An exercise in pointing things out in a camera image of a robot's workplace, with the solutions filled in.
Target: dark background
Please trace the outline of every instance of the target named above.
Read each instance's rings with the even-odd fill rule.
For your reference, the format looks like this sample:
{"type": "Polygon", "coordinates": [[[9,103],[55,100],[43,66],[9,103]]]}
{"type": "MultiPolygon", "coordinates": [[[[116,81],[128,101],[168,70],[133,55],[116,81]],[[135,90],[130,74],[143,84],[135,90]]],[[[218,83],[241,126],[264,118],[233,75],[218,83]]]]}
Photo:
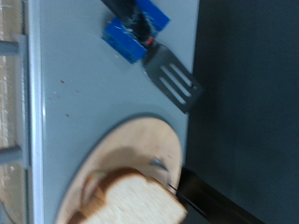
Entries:
{"type": "Polygon", "coordinates": [[[201,0],[197,32],[186,166],[261,221],[299,223],[299,1],[201,0]]]}

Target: spatula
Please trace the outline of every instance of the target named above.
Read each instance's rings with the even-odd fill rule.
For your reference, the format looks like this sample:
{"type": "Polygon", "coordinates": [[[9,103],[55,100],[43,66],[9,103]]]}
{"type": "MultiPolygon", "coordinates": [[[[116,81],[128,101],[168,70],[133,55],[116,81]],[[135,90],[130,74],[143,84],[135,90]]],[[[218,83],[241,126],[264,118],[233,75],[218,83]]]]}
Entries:
{"type": "Polygon", "coordinates": [[[102,1],[148,49],[142,64],[151,81],[183,113],[189,112],[203,89],[170,49],[149,41],[152,39],[151,27],[135,0],[102,1]]]}

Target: round wooden board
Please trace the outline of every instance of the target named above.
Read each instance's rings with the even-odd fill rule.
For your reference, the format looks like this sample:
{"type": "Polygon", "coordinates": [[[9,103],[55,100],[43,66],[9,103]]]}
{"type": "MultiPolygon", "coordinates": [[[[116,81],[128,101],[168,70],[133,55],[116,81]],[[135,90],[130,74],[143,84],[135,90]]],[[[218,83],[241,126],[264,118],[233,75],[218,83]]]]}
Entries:
{"type": "Polygon", "coordinates": [[[79,209],[82,187],[91,171],[149,164],[155,158],[168,168],[171,185],[176,188],[181,171],[181,147],[175,131],[155,118],[123,123],[107,135],[82,164],[64,196],[56,224],[66,224],[79,209]]]}

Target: spatula slot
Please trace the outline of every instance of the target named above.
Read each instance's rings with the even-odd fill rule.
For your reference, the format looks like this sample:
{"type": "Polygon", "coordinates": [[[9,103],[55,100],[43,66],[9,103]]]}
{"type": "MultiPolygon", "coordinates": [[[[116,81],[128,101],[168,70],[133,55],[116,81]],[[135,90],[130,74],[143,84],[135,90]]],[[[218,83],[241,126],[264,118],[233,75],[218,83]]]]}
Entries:
{"type": "Polygon", "coordinates": [[[172,73],[163,65],[161,69],[166,75],[179,87],[179,89],[188,97],[191,97],[190,93],[183,87],[183,85],[172,75],[172,73]]]}
{"type": "Polygon", "coordinates": [[[186,105],[186,101],[172,88],[172,86],[165,80],[165,78],[160,77],[160,80],[181,104],[186,105]]]}
{"type": "Polygon", "coordinates": [[[176,67],[176,65],[175,64],[173,64],[173,63],[170,63],[169,64],[170,65],[170,67],[172,67],[172,69],[174,69],[177,73],[178,73],[178,75],[181,77],[181,79],[183,79],[185,82],[186,82],[186,84],[188,85],[188,86],[192,86],[192,82],[184,75],[184,73],[182,73],[177,67],[176,67]]]}

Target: gray countertop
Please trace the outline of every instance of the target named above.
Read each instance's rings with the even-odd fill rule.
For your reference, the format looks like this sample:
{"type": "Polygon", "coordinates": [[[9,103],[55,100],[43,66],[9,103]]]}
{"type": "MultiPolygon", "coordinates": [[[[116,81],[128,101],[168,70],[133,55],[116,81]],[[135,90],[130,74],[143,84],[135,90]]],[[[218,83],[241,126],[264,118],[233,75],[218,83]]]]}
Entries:
{"type": "MultiPolygon", "coordinates": [[[[192,71],[199,1],[153,2],[171,19],[158,40],[192,71]]],[[[84,159],[126,119],[164,119],[185,148],[188,116],[101,39],[111,18],[100,0],[29,1],[34,223],[54,223],[84,159]]]]}

